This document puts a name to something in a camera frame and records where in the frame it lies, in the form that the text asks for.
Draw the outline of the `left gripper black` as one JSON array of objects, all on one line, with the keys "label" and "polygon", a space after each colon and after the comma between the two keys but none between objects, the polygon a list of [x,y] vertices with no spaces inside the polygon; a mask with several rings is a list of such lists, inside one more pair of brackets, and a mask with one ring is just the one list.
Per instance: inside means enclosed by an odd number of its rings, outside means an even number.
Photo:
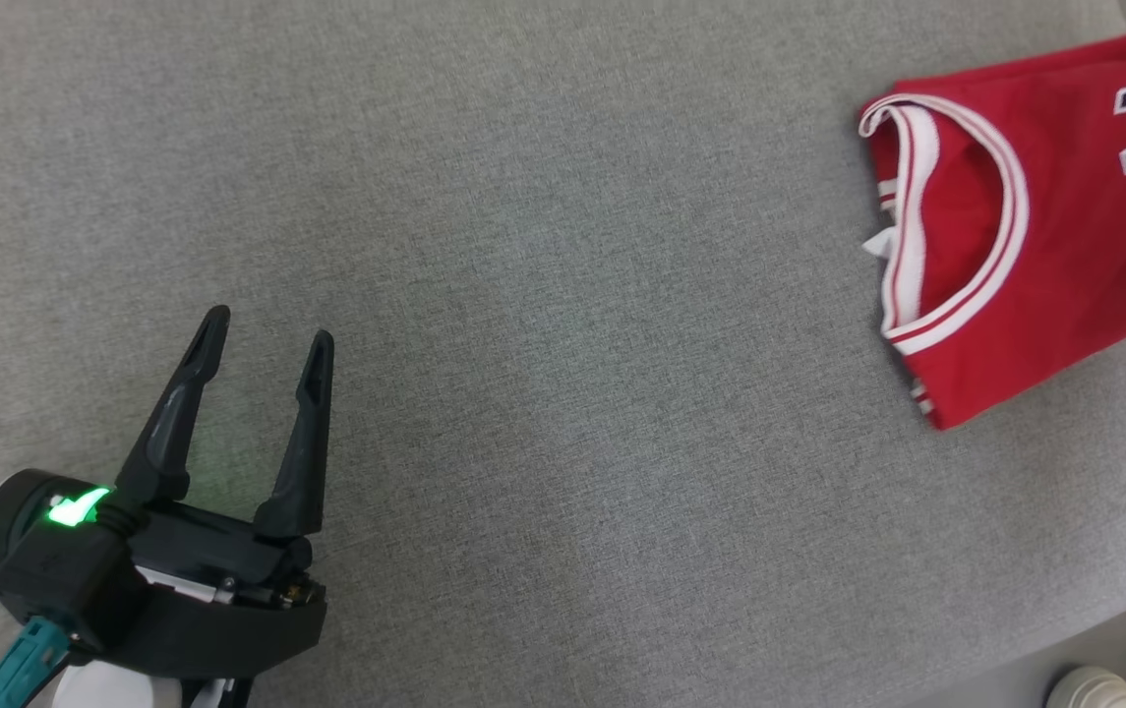
[{"label": "left gripper black", "polygon": [[327,590],[309,572],[324,525],[333,337],[312,340],[294,398],[297,416],[252,521],[178,502],[205,385],[216,376],[231,311],[207,310],[138,439],[116,489],[95,504],[96,525],[125,543],[134,595],[114,611],[111,640],[95,658],[149,676],[253,679],[315,648]]}]

